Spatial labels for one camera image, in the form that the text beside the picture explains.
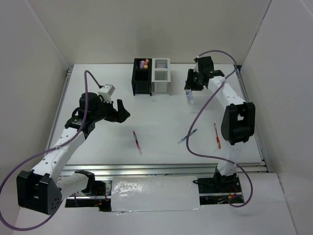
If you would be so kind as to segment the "dark red pen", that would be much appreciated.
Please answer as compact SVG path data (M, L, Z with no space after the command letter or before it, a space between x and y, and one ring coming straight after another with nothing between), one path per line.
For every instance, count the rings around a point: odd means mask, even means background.
M140 155L142 155L142 150L141 150L141 147L140 147L140 145L139 145L139 141L138 141L138 139L137 139L135 130L133 130L133 136L134 136L134 139L135 139L135 143L136 143L138 152L139 152Z

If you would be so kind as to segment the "pink purple highlighter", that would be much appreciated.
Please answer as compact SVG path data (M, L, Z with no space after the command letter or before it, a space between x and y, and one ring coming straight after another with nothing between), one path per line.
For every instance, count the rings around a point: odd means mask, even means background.
M144 66L145 66L145 61L144 61L144 60L140 61L140 63L139 63L139 68L140 68L140 69L143 69Z

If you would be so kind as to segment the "clear spray bottle blue cap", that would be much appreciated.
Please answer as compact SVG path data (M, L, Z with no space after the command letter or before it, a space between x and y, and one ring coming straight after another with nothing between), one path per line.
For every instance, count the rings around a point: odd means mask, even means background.
M187 90L185 90L185 94L186 94L188 104L193 105L194 99L193 99L192 91L190 89L187 89Z

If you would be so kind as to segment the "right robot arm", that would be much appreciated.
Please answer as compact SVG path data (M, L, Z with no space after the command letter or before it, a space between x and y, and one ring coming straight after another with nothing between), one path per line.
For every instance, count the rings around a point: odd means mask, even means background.
M225 159L221 160L213 176L213 186L219 192L226 191L237 177L237 166L244 144L255 131L255 105L242 99L226 82L225 74L214 68L210 56L196 57L195 68L188 70L184 89L187 92L204 88L215 93L224 108L221 135L227 142Z

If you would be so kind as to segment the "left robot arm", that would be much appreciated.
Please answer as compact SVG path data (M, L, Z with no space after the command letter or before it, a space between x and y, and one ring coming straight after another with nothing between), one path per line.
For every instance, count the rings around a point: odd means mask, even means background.
M21 171L17 176L17 195L20 207L52 215L61 202L81 191L92 195L96 191L95 175L86 170L77 170L71 176L60 179L60 175L71 156L95 129L95 124L105 120L123 123L130 117L123 101L112 101L96 93L82 94L79 107L65 124L65 128L43 159L30 171Z

